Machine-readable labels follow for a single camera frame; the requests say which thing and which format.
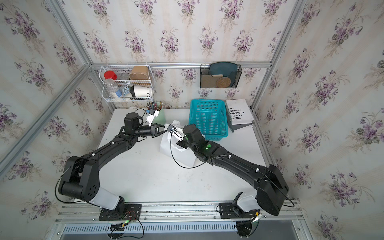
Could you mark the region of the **white insulated delivery bag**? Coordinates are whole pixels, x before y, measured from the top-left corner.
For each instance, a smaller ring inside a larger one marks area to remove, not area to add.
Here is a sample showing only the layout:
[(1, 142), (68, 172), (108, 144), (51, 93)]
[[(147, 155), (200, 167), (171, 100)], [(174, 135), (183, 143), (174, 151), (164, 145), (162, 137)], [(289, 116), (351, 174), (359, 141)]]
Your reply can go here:
[[(177, 120), (174, 120), (170, 125), (174, 125), (183, 129), (184, 126)], [(191, 149), (183, 149), (177, 145), (179, 140), (175, 138), (171, 133), (166, 132), (161, 140), (160, 152), (171, 159), (184, 169), (193, 169), (202, 165), (202, 163), (195, 156)]]

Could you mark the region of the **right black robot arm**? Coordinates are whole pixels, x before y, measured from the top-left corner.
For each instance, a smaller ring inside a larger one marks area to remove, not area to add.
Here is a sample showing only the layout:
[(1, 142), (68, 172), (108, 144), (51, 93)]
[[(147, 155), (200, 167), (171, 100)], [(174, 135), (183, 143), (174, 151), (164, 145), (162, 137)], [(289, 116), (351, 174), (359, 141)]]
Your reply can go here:
[(278, 167), (257, 165), (230, 153), (221, 145), (207, 141), (195, 124), (185, 126), (182, 131), (183, 147), (192, 150), (201, 162), (227, 170), (254, 188), (250, 193), (240, 192), (223, 209), (224, 213), (230, 212), (237, 218), (256, 210), (273, 216), (280, 214), (289, 187)]

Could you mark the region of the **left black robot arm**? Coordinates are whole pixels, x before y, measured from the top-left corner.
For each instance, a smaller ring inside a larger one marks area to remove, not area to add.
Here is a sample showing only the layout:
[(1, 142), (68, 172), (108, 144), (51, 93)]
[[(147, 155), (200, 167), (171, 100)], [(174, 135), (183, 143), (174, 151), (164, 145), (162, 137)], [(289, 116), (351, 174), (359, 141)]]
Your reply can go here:
[(119, 134), (113, 140), (81, 157), (70, 157), (62, 176), (56, 184), (56, 191), (66, 197), (78, 199), (98, 206), (103, 210), (123, 214), (126, 211), (123, 197), (112, 194), (100, 186), (99, 171), (118, 155), (129, 151), (140, 137), (158, 137), (166, 133), (159, 131), (164, 125), (144, 125), (137, 113), (128, 113)]

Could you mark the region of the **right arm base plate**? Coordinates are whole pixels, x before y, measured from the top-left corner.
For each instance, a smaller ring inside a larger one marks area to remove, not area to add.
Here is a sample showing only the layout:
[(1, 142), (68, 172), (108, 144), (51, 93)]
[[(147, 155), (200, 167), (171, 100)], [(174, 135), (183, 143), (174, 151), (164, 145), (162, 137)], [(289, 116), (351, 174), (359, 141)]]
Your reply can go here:
[(244, 212), (236, 204), (229, 202), (219, 203), (216, 211), (221, 219), (252, 219), (260, 213), (260, 209)]

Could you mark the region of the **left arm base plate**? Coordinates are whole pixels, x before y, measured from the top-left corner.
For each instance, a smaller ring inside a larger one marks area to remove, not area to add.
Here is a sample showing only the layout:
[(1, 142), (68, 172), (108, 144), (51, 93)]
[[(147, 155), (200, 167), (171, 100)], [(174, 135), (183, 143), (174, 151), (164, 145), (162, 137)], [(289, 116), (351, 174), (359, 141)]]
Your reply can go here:
[(142, 204), (125, 204), (122, 210), (107, 210), (101, 208), (99, 221), (127, 221), (140, 218)]

